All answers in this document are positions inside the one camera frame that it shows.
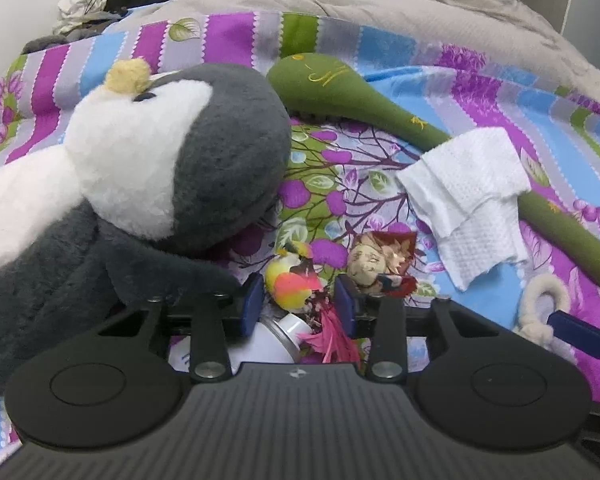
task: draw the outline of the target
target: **colorful blanket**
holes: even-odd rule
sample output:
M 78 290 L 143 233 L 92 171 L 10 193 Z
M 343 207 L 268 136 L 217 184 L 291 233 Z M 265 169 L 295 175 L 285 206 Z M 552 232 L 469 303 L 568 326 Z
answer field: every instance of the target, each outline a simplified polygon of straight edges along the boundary
M 0 166 L 62 141 L 76 103 L 99 85 L 117 59 L 144 57 L 157 72 L 200 62 L 236 62 L 266 72 L 299 52 L 337 56 L 378 91 L 452 135 L 502 126 L 533 188 L 600 237 L 600 105 L 567 88 L 451 44 L 423 43 L 330 18 L 249 12 L 183 16 L 133 32 L 58 46 L 19 57 L 0 79 Z M 525 283 L 553 272 L 568 284 L 572 313 L 600 326 L 600 289 L 558 249 L 522 224 L 527 265 L 502 264 L 460 293 L 440 262 L 434 239 L 414 215 L 394 173 L 418 151 L 366 124 L 293 120 L 293 147 L 280 200 L 257 224 L 211 255 L 240 278 L 262 270 L 286 240 L 310 243 L 320 277 L 344 269 L 353 237 L 365 230 L 418 232 L 410 303 L 426 307 L 439 293 L 513 326 Z M 427 362 L 410 340 L 416 366 Z M 600 400 L 600 361 L 575 353 Z M 16 439 L 0 400 L 0 450 Z

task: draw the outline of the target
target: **beige blanket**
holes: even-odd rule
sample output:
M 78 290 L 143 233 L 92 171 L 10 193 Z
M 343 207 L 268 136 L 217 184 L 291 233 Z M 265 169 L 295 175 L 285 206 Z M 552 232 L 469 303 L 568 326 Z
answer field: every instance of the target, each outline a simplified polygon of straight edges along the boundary
M 289 10 L 372 25 L 486 52 L 600 102 L 600 70 L 517 0 L 174 0 L 141 9 L 108 32 L 215 12 Z

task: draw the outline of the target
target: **green fabric-wrapped object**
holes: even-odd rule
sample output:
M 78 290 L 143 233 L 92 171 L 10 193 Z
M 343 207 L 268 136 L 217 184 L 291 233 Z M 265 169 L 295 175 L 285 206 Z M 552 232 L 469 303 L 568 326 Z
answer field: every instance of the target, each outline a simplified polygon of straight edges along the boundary
M 324 54 L 294 54 L 267 75 L 289 110 L 372 124 L 428 151 L 450 137 L 378 93 L 355 70 Z M 536 192 L 518 198 L 520 218 L 600 286 L 600 240 Z

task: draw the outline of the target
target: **metal screw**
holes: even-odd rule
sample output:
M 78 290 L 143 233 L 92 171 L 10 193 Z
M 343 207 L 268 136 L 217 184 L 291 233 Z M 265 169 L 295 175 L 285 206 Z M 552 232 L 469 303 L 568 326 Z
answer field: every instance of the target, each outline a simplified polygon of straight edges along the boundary
M 196 366 L 195 374 L 200 377 L 204 377 L 205 379 L 215 379 L 224 374 L 226 368 L 224 365 L 220 363 L 216 363 L 215 361 L 206 361 L 204 363 L 200 363 Z
M 402 367 L 392 361 L 380 361 L 371 367 L 371 371 L 376 377 L 393 379 L 402 373 Z

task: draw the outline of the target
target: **penguin plush toy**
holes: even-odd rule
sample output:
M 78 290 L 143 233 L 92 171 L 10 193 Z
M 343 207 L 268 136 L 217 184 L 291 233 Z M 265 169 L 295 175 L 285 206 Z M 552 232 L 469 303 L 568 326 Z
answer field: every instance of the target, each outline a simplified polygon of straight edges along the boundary
M 0 168 L 0 394 L 119 300 L 233 292 L 227 270 L 195 257 L 266 211 L 290 143 L 255 70 L 202 64 L 150 83 L 143 60 L 117 62 L 63 144 Z

